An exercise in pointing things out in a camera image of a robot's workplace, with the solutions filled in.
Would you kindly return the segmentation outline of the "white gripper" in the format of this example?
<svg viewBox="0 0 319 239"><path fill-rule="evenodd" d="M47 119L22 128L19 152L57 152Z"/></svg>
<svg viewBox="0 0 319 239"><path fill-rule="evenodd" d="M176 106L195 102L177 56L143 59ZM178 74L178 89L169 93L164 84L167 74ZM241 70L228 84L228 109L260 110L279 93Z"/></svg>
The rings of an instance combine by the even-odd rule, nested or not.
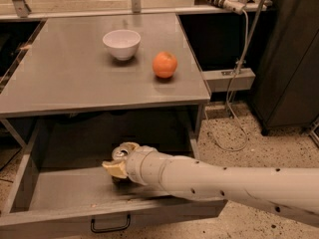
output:
<svg viewBox="0 0 319 239"><path fill-rule="evenodd" d="M160 168L166 161L166 155L149 146L140 146L136 142L123 142L120 149L131 151L127 160L103 161L102 167L110 176L129 179L141 185L158 185Z"/></svg>

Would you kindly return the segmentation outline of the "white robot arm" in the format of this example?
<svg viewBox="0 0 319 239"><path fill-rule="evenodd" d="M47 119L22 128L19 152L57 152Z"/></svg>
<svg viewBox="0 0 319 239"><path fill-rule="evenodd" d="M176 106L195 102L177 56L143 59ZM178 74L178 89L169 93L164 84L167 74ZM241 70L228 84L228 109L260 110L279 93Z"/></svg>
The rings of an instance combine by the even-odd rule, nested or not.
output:
<svg viewBox="0 0 319 239"><path fill-rule="evenodd" d="M216 166L124 142L102 167L112 177L187 200L221 198L319 226L319 169Z"/></svg>

